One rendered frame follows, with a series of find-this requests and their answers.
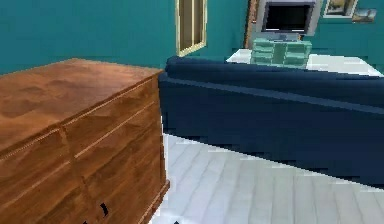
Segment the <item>dark blue sofa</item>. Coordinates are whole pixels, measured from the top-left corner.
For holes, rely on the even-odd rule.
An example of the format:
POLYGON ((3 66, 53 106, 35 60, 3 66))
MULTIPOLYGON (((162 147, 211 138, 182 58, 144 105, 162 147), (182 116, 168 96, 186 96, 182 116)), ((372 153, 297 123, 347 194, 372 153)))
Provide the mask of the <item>dark blue sofa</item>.
POLYGON ((171 57, 165 133, 384 189, 384 77, 171 57))

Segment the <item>yellow framed window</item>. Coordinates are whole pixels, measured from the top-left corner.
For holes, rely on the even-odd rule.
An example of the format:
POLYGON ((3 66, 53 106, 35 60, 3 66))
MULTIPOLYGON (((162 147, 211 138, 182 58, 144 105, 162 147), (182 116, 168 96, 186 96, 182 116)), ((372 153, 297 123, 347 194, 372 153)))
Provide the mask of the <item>yellow framed window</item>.
POLYGON ((207 43, 207 0, 175 0, 176 54, 186 56, 207 43))

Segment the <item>grey television set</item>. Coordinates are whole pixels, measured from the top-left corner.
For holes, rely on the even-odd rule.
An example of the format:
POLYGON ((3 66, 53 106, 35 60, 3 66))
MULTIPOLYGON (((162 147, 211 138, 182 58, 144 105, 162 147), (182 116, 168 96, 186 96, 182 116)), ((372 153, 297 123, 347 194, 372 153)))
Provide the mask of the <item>grey television set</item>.
POLYGON ((256 32, 313 36, 321 6, 322 0, 260 0, 256 32))

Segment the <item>brown wooden chest of drawers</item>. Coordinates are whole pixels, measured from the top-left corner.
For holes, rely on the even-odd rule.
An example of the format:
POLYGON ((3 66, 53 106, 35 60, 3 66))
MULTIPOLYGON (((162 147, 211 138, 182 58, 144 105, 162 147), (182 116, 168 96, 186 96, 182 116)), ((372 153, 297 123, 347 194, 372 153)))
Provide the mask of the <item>brown wooden chest of drawers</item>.
POLYGON ((0 76, 0 224, 149 224, 170 187, 156 68, 0 76))

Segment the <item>brown wooden door frame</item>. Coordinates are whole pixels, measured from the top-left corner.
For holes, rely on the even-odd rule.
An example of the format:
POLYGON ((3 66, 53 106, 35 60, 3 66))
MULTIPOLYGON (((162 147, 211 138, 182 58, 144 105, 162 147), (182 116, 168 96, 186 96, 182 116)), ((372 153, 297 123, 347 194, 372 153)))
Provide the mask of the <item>brown wooden door frame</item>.
POLYGON ((245 48, 249 47, 251 34, 252 34, 252 25, 255 24, 257 20, 258 2, 259 0, 248 0, 248 9, 247 9, 244 44, 243 44, 245 48))

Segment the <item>pale green television stand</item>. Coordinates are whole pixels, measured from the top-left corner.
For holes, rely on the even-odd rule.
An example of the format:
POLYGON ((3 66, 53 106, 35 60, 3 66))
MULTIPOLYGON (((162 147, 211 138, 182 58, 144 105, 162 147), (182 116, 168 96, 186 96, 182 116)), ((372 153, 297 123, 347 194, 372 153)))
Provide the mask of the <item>pale green television stand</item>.
POLYGON ((251 64, 305 68, 312 49, 310 41, 277 41, 256 38, 251 51, 251 64))

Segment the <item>small grey wall picture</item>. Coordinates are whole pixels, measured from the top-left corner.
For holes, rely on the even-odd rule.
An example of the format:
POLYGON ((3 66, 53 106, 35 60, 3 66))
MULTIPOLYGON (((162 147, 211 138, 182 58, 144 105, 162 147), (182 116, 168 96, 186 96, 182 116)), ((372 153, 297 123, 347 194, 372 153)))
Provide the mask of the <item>small grey wall picture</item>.
POLYGON ((374 21, 376 13, 376 9, 357 9, 352 16, 352 22, 371 23, 374 21))

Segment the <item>white framed wall picture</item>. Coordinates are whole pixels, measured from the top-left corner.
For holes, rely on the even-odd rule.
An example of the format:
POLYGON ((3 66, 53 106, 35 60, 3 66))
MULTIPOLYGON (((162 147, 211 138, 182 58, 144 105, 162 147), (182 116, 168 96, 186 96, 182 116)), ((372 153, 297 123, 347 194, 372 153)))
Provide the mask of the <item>white framed wall picture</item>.
POLYGON ((326 0, 324 18, 351 18, 358 0, 326 0))

